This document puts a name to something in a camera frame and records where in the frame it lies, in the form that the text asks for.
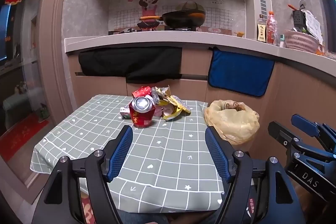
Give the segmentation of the soy sauce bottle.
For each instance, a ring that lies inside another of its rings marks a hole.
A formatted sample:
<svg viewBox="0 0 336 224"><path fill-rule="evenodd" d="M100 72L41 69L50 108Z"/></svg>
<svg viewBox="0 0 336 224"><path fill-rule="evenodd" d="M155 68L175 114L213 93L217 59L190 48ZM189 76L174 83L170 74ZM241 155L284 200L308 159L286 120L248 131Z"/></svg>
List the soy sauce bottle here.
<svg viewBox="0 0 336 224"><path fill-rule="evenodd" d="M257 20L257 41L266 43L266 18L263 14Z"/></svg>

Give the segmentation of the red floor mat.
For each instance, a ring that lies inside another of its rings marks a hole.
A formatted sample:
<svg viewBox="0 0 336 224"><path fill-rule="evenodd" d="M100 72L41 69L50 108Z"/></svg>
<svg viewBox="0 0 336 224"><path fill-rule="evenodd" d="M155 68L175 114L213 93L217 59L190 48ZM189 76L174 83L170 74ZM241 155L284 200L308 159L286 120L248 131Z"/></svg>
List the red floor mat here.
<svg viewBox="0 0 336 224"><path fill-rule="evenodd" d="M46 127L50 122L39 121L36 114L30 114L15 124L1 136L0 153L4 161L9 161L33 136Z"/></svg>

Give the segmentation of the blue hanging towel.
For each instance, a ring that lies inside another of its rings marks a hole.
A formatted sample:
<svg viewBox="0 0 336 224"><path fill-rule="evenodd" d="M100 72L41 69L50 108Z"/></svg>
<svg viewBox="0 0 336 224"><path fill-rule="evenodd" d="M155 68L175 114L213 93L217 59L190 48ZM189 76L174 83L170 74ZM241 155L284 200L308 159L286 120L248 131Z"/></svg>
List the blue hanging towel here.
<svg viewBox="0 0 336 224"><path fill-rule="evenodd" d="M275 62L264 57L211 48L212 57L208 84L253 97L262 97L267 90Z"/></svg>

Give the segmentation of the orange drink bottle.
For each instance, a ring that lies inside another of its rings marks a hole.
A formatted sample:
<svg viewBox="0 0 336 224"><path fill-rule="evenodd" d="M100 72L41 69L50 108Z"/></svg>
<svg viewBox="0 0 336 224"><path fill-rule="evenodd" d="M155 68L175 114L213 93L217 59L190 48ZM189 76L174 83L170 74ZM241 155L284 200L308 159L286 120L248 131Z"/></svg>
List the orange drink bottle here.
<svg viewBox="0 0 336 224"><path fill-rule="evenodd" d="M273 11L268 12L266 20L266 42L268 44L276 44L277 40L277 21Z"/></svg>

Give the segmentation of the yellow noodle wrapper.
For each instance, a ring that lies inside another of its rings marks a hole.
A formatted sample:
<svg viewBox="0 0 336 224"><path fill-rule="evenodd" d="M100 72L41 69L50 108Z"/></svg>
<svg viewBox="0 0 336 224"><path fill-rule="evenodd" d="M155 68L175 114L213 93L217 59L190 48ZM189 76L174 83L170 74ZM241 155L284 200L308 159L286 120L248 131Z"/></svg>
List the yellow noodle wrapper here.
<svg viewBox="0 0 336 224"><path fill-rule="evenodd" d="M171 93L170 87L153 87L152 96L156 108L156 116L171 121L182 113L191 114L191 109L179 97Z"/></svg>

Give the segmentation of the small yellow object on counter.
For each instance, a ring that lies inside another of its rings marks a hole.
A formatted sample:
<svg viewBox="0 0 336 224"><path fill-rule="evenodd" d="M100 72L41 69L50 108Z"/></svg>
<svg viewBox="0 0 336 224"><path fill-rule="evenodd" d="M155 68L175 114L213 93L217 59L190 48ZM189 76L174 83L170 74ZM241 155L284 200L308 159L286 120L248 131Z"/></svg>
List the small yellow object on counter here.
<svg viewBox="0 0 336 224"><path fill-rule="evenodd" d="M244 32L235 32L235 34L237 37L240 37L240 38L242 38L245 35Z"/></svg>

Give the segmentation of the red plastic bag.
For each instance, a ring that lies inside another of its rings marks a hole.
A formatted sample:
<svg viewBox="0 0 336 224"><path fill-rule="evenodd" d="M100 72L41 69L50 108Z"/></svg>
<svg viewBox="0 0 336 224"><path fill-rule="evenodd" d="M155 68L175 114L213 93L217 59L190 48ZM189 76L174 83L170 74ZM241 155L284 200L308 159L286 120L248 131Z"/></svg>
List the red plastic bag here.
<svg viewBox="0 0 336 224"><path fill-rule="evenodd" d="M137 89L132 93L134 98L137 97L145 97L147 95L151 95L151 87L150 86L142 86L141 88Z"/></svg>

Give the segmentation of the crushed red soda can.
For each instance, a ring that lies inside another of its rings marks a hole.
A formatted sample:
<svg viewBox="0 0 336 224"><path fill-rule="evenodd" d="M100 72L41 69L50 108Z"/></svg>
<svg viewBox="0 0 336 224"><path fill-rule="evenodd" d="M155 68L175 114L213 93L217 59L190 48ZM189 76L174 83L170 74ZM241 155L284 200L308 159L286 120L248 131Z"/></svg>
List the crushed red soda can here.
<svg viewBox="0 0 336 224"><path fill-rule="evenodd" d="M146 97L133 98L129 105L131 120L135 127L146 128L151 125L155 106Z"/></svg>

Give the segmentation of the black hanging cloth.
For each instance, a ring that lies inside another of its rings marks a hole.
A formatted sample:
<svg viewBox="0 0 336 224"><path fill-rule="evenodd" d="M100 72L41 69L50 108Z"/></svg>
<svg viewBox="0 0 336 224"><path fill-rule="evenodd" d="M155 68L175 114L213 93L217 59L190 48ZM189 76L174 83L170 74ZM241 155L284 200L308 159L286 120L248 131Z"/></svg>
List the black hanging cloth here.
<svg viewBox="0 0 336 224"><path fill-rule="evenodd" d="M182 48L99 48L79 53L78 60L86 76L124 77L130 84L155 84L181 78Z"/></svg>

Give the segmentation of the black utensil holder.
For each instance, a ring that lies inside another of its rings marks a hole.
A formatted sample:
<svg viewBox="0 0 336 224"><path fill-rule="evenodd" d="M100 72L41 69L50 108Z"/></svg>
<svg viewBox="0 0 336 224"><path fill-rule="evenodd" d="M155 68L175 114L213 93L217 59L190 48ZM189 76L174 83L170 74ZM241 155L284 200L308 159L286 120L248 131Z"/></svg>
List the black utensil holder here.
<svg viewBox="0 0 336 224"><path fill-rule="evenodd" d="M292 9L292 18L294 28L299 29L301 31L306 30L306 17L305 13L299 9L296 9L293 5L288 4L288 7Z"/></svg>

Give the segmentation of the gas stove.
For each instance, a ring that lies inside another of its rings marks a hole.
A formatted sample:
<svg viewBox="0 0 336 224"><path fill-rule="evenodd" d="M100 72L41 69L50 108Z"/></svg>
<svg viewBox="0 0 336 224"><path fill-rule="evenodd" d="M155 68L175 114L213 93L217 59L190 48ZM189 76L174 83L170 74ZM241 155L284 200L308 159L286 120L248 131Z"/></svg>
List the gas stove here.
<svg viewBox="0 0 336 224"><path fill-rule="evenodd" d="M108 35L115 35L115 34L124 34L124 33L132 33L132 32L144 32L144 31L198 31L201 29L198 27L193 28L171 28L166 25L159 25L156 28L144 28L141 29L139 26L130 27L130 28L118 28L114 30L108 31Z"/></svg>

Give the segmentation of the pink tissue pack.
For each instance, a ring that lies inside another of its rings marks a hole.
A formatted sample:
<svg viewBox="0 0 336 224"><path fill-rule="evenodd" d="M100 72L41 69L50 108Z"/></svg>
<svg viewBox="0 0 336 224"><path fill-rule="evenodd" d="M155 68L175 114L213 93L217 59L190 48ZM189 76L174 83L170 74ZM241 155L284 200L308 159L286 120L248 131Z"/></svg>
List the pink tissue pack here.
<svg viewBox="0 0 336 224"><path fill-rule="evenodd" d="M131 116L130 116L130 108L129 106L125 106L125 107L121 107L120 108L120 115L122 116L122 118L124 119L129 119Z"/></svg>

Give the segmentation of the green checked tablecloth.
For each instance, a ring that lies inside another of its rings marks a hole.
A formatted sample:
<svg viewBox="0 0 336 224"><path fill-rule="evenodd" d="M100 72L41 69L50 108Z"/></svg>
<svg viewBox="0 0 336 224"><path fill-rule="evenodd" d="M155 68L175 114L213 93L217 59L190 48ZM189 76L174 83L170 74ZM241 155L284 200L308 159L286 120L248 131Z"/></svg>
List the green checked tablecloth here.
<svg viewBox="0 0 336 224"><path fill-rule="evenodd" d="M97 95L57 124L35 145L30 170L50 174L60 159L98 154L117 137L116 153L102 167L116 207L128 213L213 211L223 184L206 145L206 103L186 100L186 110L139 128L121 114L127 96Z"/></svg>

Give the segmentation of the pink plastic basket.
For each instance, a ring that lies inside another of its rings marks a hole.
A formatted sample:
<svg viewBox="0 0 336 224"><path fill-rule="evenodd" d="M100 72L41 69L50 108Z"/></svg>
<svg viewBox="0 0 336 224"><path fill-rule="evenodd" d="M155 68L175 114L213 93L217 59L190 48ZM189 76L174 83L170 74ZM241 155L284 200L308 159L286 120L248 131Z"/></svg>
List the pink plastic basket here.
<svg viewBox="0 0 336 224"><path fill-rule="evenodd" d="M285 45L289 49L299 50L309 53L316 53L319 41L311 35L286 30L284 31Z"/></svg>

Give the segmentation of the yellow plastic trash bag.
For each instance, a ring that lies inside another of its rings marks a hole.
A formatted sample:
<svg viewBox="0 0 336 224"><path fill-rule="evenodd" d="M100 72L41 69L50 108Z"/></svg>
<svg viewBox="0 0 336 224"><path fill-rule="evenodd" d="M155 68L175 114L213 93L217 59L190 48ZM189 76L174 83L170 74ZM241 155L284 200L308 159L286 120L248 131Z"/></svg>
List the yellow plastic trash bag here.
<svg viewBox="0 0 336 224"><path fill-rule="evenodd" d="M251 141L260 128L259 114L243 102L216 100L204 110L208 126L213 126L219 136L232 145Z"/></svg>

